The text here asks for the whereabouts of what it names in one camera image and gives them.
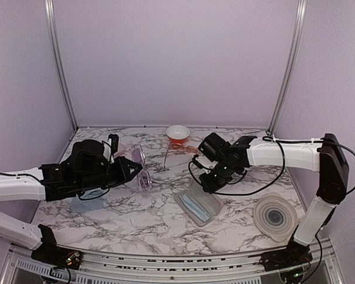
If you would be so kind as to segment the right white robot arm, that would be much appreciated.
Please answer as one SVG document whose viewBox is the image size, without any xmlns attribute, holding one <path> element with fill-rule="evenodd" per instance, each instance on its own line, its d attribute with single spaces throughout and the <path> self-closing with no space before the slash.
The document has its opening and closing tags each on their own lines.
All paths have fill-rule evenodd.
<svg viewBox="0 0 355 284">
<path fill-rule="evenodd" d="M 312 259 L 309 245 L 327 225 L 335 208 L 348 194 L 349 165 L 344 147 L 334 134 L 310 140 L 280 140 L 264 136 L 242 136 L 233 144 L 211 133 L 198 147 L 215 166 L 206 168 L 198 183 L 206 193 L 216 193 L 230 183 L 233 174 L 252 166 L 280 166 L 319 173 L 319 187 L 304 219 L 295 228 L 286 248 L 263 253 L 265 271 L 285 269 Z"/>
</svg>

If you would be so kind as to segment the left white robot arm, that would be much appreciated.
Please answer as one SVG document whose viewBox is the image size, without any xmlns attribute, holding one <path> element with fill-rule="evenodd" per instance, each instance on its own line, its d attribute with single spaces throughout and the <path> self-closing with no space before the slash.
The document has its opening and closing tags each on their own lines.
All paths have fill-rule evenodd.
<svg viewBox="0 0 355 284">
<path fill-rule="evenodd" d="M 0 172 L 0 202 L 14 200 L 59 201 L 85 193 L 110 189 L 132 181 L 143 169 L 140 163 L 119 155 L 118 136 L 107 141 L 92 139 L 73 144 L 70 156 L 61 163 L 43 164 L 19 172 Z M 53 230 L 32 225 L 0 212 L 0 237 L 26 247 L 40 262 L 77 269 L 81 252 L 58 246 Z"/>
</svg>

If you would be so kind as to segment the light blue cleaning cloth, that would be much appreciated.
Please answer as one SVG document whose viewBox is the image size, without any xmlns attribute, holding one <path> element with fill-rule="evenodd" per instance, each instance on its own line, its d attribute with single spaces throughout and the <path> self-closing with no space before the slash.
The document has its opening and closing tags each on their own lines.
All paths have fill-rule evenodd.
<svg viewBox="0 0 355 284">
<path fill-rule="evenodd" d="M 184 204 L 184 206 L 197 217 L 202 222 L 206 222 L 210 219 L 209 213 L 199 206 L 192 198 L 187 195 L 181 195 L 180 200 Z"/>
</svg>

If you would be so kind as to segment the pink hard glasses case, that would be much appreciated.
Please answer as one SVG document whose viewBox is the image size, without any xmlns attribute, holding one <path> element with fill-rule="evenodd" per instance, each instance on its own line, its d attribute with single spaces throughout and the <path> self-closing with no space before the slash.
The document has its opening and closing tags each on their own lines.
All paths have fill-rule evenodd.
<svg viewBox="0 0 355 284">
<path fill-rule="evenodd" d="M 192 214 L 182 203 L 180 200 L 181 195 L 187 195 L 192 198 L 199 206 L 204 208 L 207 213 L 209 213 L 210 219 L 206 222 L 202 222 L 197 219 L 194 214 Z M 223 202 L 222 200 L 217 197 L 216 195 L 212 195 L 210 193 L 204 192 L 202 187 L 198 185 L 193 179 L 190 180 L 189 186 L 178 192 L 174 197 L 176 203 L 180 206 L 180 208 L 187 214 L 187 216 L 198 226 L 204 227 L 208 225 L 213 219 L 219 215 L 222 210 Z"/>
</svg>

